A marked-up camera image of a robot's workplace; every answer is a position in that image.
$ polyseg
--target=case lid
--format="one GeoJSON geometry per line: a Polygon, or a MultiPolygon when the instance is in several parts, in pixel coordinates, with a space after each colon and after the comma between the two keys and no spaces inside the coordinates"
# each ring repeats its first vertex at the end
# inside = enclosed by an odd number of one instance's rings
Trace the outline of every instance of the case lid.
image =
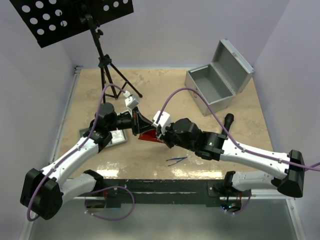
{"type": "Polygon", "coordinates": [[[212,65],[235,94],[241,93],[252,77],[254,69],[231,44],[221,39],[212,59],[212,65]]]}

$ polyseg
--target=mounting plate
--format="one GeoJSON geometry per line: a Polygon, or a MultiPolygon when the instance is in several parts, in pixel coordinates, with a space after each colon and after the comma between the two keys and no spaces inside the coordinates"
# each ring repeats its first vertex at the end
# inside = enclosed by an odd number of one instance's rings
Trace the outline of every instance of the mounting plate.
{"type": "Polygon", "coordinates": [[[41,48],[89,30],[77,5],[87,3],[101,25],[134,12],[132,0],[10,0],[41,48]]]}

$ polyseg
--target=music stand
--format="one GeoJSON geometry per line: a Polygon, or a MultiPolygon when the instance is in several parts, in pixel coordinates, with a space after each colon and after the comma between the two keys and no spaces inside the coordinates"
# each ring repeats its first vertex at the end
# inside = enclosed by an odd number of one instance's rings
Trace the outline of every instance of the music stand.
{"type": "MultiPolygon", "coordinates": [[[[90,30],[99,53],[102,89],[106,79],[113,83],[108,65],[124,80],[122,89],[128,84],[140,98],[143,96],[116,68],[108,54],[104,55],[100,44],[100,36],[104,33],[97,28],[100,25],[121,18],[134,12],[132,0],[10,0],[22,20],[28,26],[41,48],[47,47],[64,39],[90,30]]],[[[116,93],[112,86],[112,95],[117,99],[121,92],[116,93]]]]}

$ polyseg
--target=tabletop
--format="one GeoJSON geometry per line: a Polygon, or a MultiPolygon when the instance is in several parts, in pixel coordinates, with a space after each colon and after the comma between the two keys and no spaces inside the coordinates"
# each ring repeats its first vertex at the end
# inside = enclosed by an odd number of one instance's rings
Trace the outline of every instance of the tabletop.
{"type": "MultiPolygon", "coordinates": [[[[141,92],[143,98],[138,105],[140,112],[149,120],[160,110],[169,95],[185,85],[187,69],[121,69],[124,76],[141,92]]],[[[124,84],[120,76],[110,70],[113,82],[124,84]]],[[[134,91],[127,85],[126,90],[134,91]]],[[[83,69],[78,80],[73,102],[66,122],[66,128],[59,157],[80,139],[79,130],[89,127],[94,119],[101,94],[100,69],[83,69]]],[[[107,97],[115,111],[126,110],[125,97],[117,100],[107,97]]],[[[221,132],[221,127],[213,116],[203,116],[187,91],[179,92],[167,105],[166,112],[175,122],[189,118],[197,126],[208,132],[221,132]]],[[[234,115],[230,133],[240,143],[272,151],[266,123],[257,96],[255,84],[250,80],[242,93],[237,94],[228,108],[217,112],[223,122],[227,113],[234,115]]],[[[228,171],[250,172],[253,168],[215,160],[203,160],[189,150],[165,144],[138,140],[131,130],[126,130],[127,142],[104,149],[85,162],[71,176],[75,178],[91,169],[105,178],[119,179],[223,179],[228,171]],[[173,166],[167,159],[187,157],[173,166]]]]}

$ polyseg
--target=white wall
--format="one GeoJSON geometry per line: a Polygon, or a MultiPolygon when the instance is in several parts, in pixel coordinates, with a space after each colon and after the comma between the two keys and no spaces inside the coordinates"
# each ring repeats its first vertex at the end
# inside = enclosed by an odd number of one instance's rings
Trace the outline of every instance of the white wall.
{"type": "MultiPolygon", "coordinates": [[[[122,67],[208,64],[228,38],[253,64],[289,0],[133,0],[134,13],[102,25],[105,53],[122,67]]],[[[63,41],[71,60],[98,67],[89,32],[63,41]]]]}
{"type": "MultiPolygon", "coordinates": [[[[291,0],[254,65],[272,146],[320,162],[320,1],[291,0]]],[[[320,173],[305,173],[298,211],[308,240],[320,238],[320,173]]]]}
{"type": "Polygon", "coordinates": [[[73,79],[61,43],[41,49],[9,1],[0,8],[0,239],[18,239],[27,171],[52,153],[73,79]]]}

